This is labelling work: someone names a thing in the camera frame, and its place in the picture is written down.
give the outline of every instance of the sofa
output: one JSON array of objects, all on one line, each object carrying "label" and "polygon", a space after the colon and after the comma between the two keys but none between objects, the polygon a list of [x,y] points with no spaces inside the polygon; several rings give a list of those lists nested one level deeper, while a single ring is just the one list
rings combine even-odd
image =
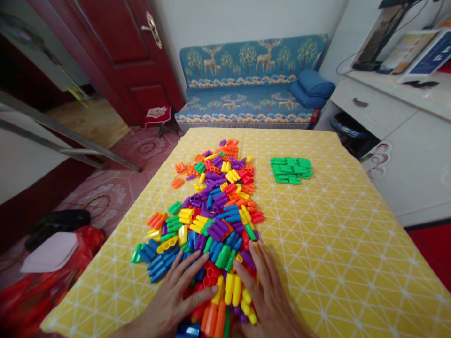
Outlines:
[{"label": "sofa", "polygon": [[180,128],[308,129],[319,109],[289,92],[296,74],[320,66],[327,35],[183,48],[187,102],[175,114]]}]

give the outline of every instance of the trash can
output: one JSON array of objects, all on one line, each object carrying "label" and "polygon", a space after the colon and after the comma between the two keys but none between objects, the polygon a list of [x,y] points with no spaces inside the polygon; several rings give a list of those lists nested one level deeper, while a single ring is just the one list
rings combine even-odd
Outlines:
[{"label": "trash can", "polygon": [[358,160],[380,142],[344,111],[337,113],[330,121],[330,125],[337,132],[343,146]]}]

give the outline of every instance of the right hand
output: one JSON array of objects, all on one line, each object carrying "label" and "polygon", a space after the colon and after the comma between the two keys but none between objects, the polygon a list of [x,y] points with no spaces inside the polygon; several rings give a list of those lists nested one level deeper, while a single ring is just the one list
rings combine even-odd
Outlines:
[{"label": "right hand", "polygon": [[256,325],[239,323],[238,330],[246,338],[308,338],[308,334],[296,320],[283,291],[274,258],[266,251],[261,241],[258,242],[258,248],[262,257],[258,254],[255,245],[249,242],[249,251],[254,260],[261,287],[258,287],[242,264],[237,260],[234,262],[236,272],[249,291],[258,316]]}]

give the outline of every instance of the red bag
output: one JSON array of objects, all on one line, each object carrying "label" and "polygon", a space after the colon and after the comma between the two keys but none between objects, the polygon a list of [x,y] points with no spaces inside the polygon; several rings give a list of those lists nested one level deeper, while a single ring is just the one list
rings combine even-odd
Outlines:
[{"label": "red bag", "polygon": [[74,231],[78,247],[59,271],[27,274],[0,292],[0,330],[7,337],[33,337],[106,241],[103,231],[85,226]]}]

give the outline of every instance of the yellow tablecloth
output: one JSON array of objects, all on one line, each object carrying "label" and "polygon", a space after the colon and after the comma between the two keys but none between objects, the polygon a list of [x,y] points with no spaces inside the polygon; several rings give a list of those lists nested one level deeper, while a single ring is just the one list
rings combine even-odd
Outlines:
[{"label": "yellow tablecloth", "polygon": [[[174,190],[174,164],[240,141],[252,155],[258,229],[280,260],[294,307],[322,337],[451,337],[451,296],[425,262],[362,166],[330,132],[191,128],[62,303],[42,323],[69,337],[104,337],[150,302],[144,264],[130,257],[156,211],[194,193]],[[314,177],[275,183],[272,157],[305,157]]]}]

